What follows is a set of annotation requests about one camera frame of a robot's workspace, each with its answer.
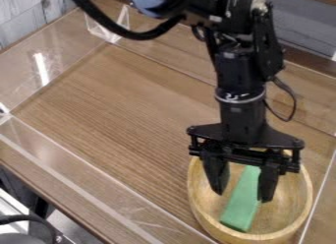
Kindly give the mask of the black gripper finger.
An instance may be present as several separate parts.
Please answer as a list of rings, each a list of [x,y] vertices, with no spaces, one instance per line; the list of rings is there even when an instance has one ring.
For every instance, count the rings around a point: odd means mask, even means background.
[[[210,187],[219,195],[222,195],[230,179],[228,160],[218,152],[203,152],[202,160],[210,181]]]
[[[274,162],[268,162],[260,169],[258,197],[263,203],[268,203],[275,197],[280,178],[280,166]]]

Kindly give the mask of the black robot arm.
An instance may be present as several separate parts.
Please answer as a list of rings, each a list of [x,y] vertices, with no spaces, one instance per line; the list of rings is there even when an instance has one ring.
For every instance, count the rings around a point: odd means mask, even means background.
[[[274,27],[270,0],[131,0],[152,18],[184,15],[208,48],[216,72],[220,121],[192,126],[190,154],[202,159],[212,190],[224,192],[232,162],[262,169],[258,200],[274,200],[279,178],[300,171],[303,140],[267,121],[267,84],[284,70],[284,49]]]

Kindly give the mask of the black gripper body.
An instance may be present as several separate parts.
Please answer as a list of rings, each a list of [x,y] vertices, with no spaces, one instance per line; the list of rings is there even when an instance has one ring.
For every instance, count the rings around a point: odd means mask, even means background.
[[[304,142],[268,124],[263,102],[242,106],[223,103],[220,115],[219,123],[187,129],[190,154],[202,159],[207,173],[223,173],[231,162],[299,173]]]

